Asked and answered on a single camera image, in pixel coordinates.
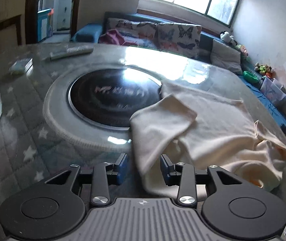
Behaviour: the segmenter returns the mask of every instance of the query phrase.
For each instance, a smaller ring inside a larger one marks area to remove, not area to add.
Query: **beige cloth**
[[[145,189],[176,197],[165,185],[160,155],[197,169],[215,164],[262,186],[279,185],[286,166],[286,146],[260,121],[253,122],[242,100],[162,81],[163,99],[131,117],[135,161]],[[198,187],[198,197],[206,193]]]

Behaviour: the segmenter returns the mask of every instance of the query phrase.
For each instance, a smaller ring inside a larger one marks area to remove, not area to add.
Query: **doorway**
[[[26,43],[68,42],[76,32],[78,5],[79,0],[26,0]]]

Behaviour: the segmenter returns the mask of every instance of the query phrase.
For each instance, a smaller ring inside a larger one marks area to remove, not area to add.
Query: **gray ribbed plate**
[[[92,209],[78,229],[57,240],[221,241],[229,239],[209,230],[195,210],[175,206],[169,198],[117,198],[109,207]]]

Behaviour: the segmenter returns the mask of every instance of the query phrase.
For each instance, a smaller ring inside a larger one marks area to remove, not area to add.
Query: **blue sofa armrest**
[[[71,42],[87,42],[97,43],[98,38],[103,32],[103,25],[97,23],[89,23],[79,30],[70,39]]]

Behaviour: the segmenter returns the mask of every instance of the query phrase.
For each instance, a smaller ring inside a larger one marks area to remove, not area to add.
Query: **window sill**
[[[230,28],[204,16],[203,14],[161,0],[139,0],[137,8],[178,18],[192,24],[199,24],[214,33],[219,34],[222,31],[228,31],[231,33]]]

